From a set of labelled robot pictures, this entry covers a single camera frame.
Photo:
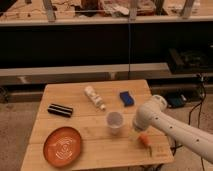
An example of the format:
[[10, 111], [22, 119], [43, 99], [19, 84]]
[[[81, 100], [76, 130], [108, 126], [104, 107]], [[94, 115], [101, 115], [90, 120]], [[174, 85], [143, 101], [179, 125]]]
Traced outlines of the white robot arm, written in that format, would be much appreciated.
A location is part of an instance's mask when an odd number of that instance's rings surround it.
[[160, 95], [153, 95], [137, 108], [133, 128], [145, 131], [153, 126], [213, 164], [213, 134], [168, 116], [164, 113], [166, 108], [167, 101]]

